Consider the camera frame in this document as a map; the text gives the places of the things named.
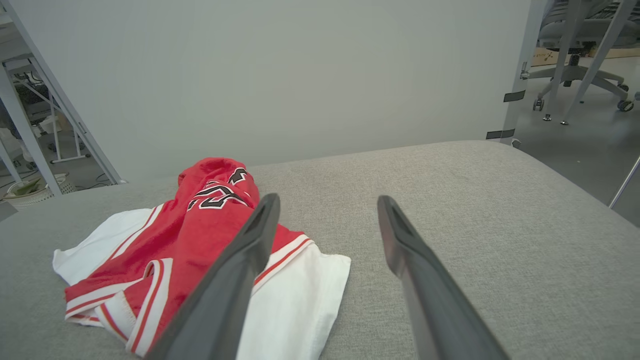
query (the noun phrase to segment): white panel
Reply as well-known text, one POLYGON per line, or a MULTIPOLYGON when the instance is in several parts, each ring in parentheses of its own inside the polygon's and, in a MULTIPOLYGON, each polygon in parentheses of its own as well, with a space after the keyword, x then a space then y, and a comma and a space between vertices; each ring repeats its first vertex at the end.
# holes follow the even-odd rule
POLYGON ((9 2, 136 181, 205 156, 482 139, 502 129, 531 0, 9 2))

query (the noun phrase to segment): red stripe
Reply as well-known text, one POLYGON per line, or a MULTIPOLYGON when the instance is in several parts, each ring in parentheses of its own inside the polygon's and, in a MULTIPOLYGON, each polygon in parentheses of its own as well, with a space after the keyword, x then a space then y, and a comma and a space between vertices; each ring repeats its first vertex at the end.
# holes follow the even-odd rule
POLYGON ((99 297, 97 299, 89 300, 88 302, 83 302, 82 304, 80 304, 78 306, 74 306, 71 309, 67 310, 66 314, 73 313, 75 310, 78 310, 79 308, 87 306, 89 304, 93 304, 94 302, 98 302, 100 300, 108 299, 108 298, 112 297, 113 295, 114 294, 109 294, 109 295, 105 295, 103 297, 99 297))
POLYGON ((142 227, 141 227, 141 228, 139 228, 137 231, 135 231, 133 234, 129 235, 129 236, 127 237, 127 239, 126 239, 125 241, 123 241, 120 245, 118 245, 118 247, 116 248, 116 250, 115 250, 115 251, 111 254, 111 256, 109 257, 109 260, 113 259, 113 257, 115 256, 115 254, 117 254, 117 253, 118 253, 118 251, 120 250, 120 248, 122 248, 122 246, 123 246, 124 244, 126 244, 126 243, 127 243, 127 241, 129 241, 129 239, 131 239, 131 236, 134 236, 138 231, 140 231, 140 230, 144 229, 144 228, 145 228, 145 226, 147 226, 147 224, 149 223, 149 220, 151 220, 151 218, 154 216, 154 213, 156 213, 156 210, 157 210, 157 206, 154 208, 154 210, 153 210, 153 211, 151 211, 151 215, 149 215, 149 218, 147 219, 147 222, 145 222, 145 224, 144 224, 144 225, 142 225, 142 227))
POLYGON ((95 316, 83 316, 83 315, 80 315, 80 314, 75 314, 75 315, 73 315, 71 317, 72 318, 77 318, 77 319, 83 319, 83 320, 91 320, 91 321, 94 321, 94 322, 100 322, 100 319, 98 319, 95 316))
POLYGON ((270 268, 268 268, 267 270, 263 271, 262 274, 260 274, 255 281, 253 282, 254 285, 256 285, 258 282, 260 282, 260 280, 262 280, 265 276, 267 276, 271 271, 273 271, 273 269, 275 269, 276 267, 278 267, 278 265, 282 264, 283 261, 285 261, 289 256, 291 256, 291 254, 293 254, 294 252, 296 252, 298 249, 300 249, 300 247, 302 245, 304 245, 307 241, 309 241, 311 239, 307 238, 305 241, 303 241, 300 245, 298 245, 295 249, 289 251, 289 253, 287 255, 284 256, 284 258, 280 259, 277 263, 271 265, 270 268))
POLYGON ((147 324, 147 318, 149 317, 149 313, 151 312, 151 306, 154 304, 154 300, 156 299, 156 294, 158 289, 160 288, 160 284, 162 283, 162 277, 164 275, 164 263, 162 260, 158 261, 160 263, 160 269, 158 270, 158 280, 156 283, 156 287, 154 291, 151 293, 151 297, 149 298, 149 302, 147 303, 147 308, 145 314, 142 316, 142 322, 140 322, 140 327, 138 328, 138 334, 136 335, 136 339, 133 341, 133 346, 131 347, 131 352, 135 353, 138 347, 138 343, 140 342, 140 338, 142 337, 142 333, 145 332, 145 325, 147 324))
POLYGON ((102 313, 104 314, 104 317, 107 319, 107 322, 109 323, 109 325, 111 326, 111 328, 118 334, 120 335, 124 340, 129 340, 126 336, 124 336, 124 333, 122 331, 120 331, 120 329, 118 328, 118 326, 116 325, 116 322, 113 321, 113 318, 111 317, 111 314, 109 314, 109 311, 107 310, 107 307, 104 305, 104 303, 102 303, 100 305, 100 310, 102 310, 102 313))

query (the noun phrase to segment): black tape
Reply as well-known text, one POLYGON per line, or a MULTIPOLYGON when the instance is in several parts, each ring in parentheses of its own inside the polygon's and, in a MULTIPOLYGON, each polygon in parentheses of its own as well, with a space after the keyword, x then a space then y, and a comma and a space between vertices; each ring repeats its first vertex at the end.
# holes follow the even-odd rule
POLYGON ((500 131, 489 131, 486 134, 486 139, 499 139, 502 136, 502 130, 500 131))
POLYGON ((510 138, 515 133, 516 133, 516 129, 504 130, 504 131, 502 131, 502 130, 500 130, 500 131, 489 131, 486 134, 486 139, 487 140, 491 140, 491 139, 510 138))
POLYGON ((503 102, 522 100, 522 99, 524 99, 524 92, 525 91, 526 90, 522 90, 520 92, 510 92, 508 94, 504 94, 504 101, 503 102))
POLYGON ((505 130, 502 132, 501 138, 510 138, 516 133, 516 129, 505 130))

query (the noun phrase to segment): gray floor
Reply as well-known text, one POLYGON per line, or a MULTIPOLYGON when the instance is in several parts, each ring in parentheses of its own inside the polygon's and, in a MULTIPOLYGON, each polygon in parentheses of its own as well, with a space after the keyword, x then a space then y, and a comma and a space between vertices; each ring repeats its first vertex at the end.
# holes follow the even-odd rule
MULTIPOLYGON (((588 66, 589 62, 590 59, 581 59, 580 64, 588 66)), ((533 71, 545 68, 536 67, 533 71)), ((602 70, 625 76, 630 93, 640 91, 640 58, 608 59, 602 70)), ((608 204, 640 155, 640 101, 636 109, 620 113, 616 111, 618 99, 615 96, 591 86, 571 125, 562 126, 562 114, 573 99, 579 81, 570 88, 560 88, 559 113, 553 114, 552 122, 542 121, 544 112, 531 111, 534 98, 547 83, 548 79, 529 80, 525 99, 518 102, 521 109, 515 137, 522 141, 521 150, 608 204)), ((68 135, 62 138, 63 156, 73 156, 75 145, 72 138, 68 135)), ((55 158, 51 151, 45 150, 44 153, 48 160, 55 158)), ((74 184, 83 188, 96 186, 99 183, 96 178, 102 174, 91 158, 52 165, 52 169, 56 174, 70 173, 74 184)), ((19 170, 27 171, 24 166, 19 170)), ((0 186, 11 180, 10 177, 0 177, 0 186)), ((640 226, 640 174, 629 184, 615 210, 640 226)), ((10 205, 0 202, 0 221, 13 212, 15 210, 10 205)))
MULTIPOLYGON (((73 140, 73 133, 60 131, 58 134, 60 136, 62 158, 75 156, 76 143, 73 140)), ((47 144, 52 141, 53 137, 51 135, 45 135, 40 138, 40 145, 43 149, 44 156, 47 158, 47 161, 57 159, 56 153, 47 149, 47 144)), ((81 152, 81 154, 87 153, 87 150, 83 150, 81 152)), ((26 168, 26 162, 22 160, 22 157, 20 157, 20 161, 22 162, 22 165, 17 170, 20 173, 25 173, 23 175, 23 179, 34 179, 40 175, 39 172, 36 172, 33 175, 24 177, 25 175, 30 174, 31 171, 26 168)), ((103 173, 103 171, 102 169, 100 169, 93 158, 66 161, 63 163, 50 165, 50 167, 54 174, 69 173, 69 179, 73 182, 74 185, 77 186, 77 189, 79 191, 89 189, 89 187, 91 186, 98 187, 103 186, 102 184, 109 184, 108 181, 105 181, 104 176, 98 178, 103 173)), ((7 173, 7 169, 0 165, 0 174, 6 175, 7 173)), ((0 193, 6 193, 12 182, 13 178, 11 178, 11 176, 0 176, 0 193)), ((0 201, 0 221, 8 218, 14 213, 15 209, 13 208, 13 206, 9 205, 5 201, 0 201)))

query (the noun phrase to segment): gray cushion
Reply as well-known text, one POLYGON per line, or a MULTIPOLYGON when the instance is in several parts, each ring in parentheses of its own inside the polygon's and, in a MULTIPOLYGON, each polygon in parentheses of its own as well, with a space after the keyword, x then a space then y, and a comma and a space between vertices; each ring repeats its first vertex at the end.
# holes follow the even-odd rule
MULTIPOLYGON (((327 358, 415 357, 400 283, 383 257, 380 194, 400 204, 513 357, 640 356, 640 232, 518 150, 438 143, 249 171, 263 195, 280 194, 283 225, 352 259, 327 358)), ((175 183, 73 193, 0 223, 0 358, 131 356, 105 330, 63 321, 52 252, 113 213, 169 199, 175 183)))

